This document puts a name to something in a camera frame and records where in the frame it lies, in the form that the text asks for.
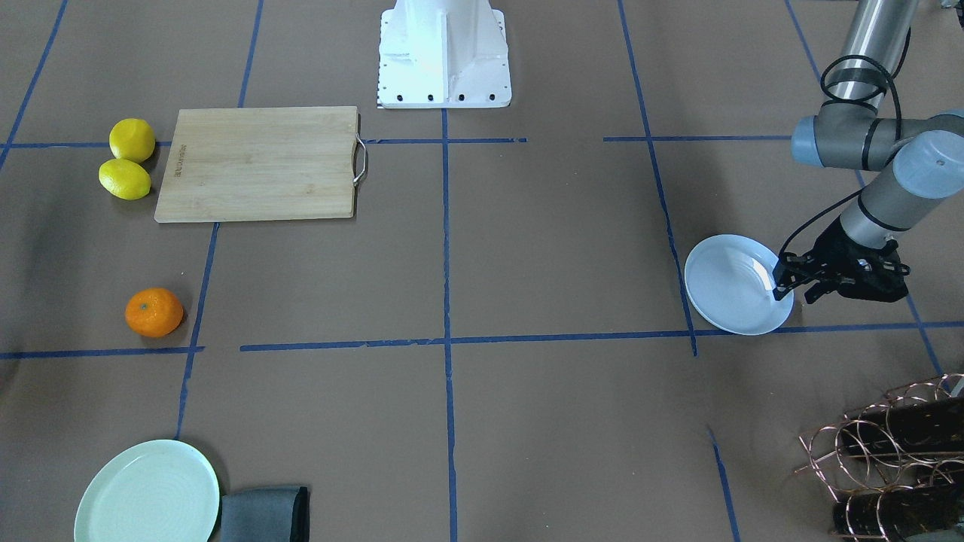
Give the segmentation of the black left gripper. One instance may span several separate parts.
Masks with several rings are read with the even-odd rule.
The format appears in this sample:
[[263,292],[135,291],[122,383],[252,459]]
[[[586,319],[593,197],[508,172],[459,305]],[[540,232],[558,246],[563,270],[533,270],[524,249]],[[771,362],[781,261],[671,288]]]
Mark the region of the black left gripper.
[[888,240],[881,249],[871,249],[850,239],[836,219],[820,236],[808,254],[781,251],[773,269],[773,298],[779,302],[802,285],[812,287],[804,292],[806,304],[812,305],[824,295],[894,303],[909,293],[905,277],[910,267],[903,264],[898,241]]

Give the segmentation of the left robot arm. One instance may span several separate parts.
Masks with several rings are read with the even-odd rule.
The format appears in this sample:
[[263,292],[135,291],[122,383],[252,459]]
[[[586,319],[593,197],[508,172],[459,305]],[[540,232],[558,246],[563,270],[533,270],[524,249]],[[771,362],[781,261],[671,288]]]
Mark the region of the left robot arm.
[[908,293],[898,238],[963,184],[962,112],[907,119],[895,76],[909,44],[915,1],[861,1],[841,55],[820,75],[819,113],[792,134],[792,155],[816,167],[860,169],[877,178],[841,200],[843,212],[798,256],[779,251],[773,298],[807,288],[892,303]]

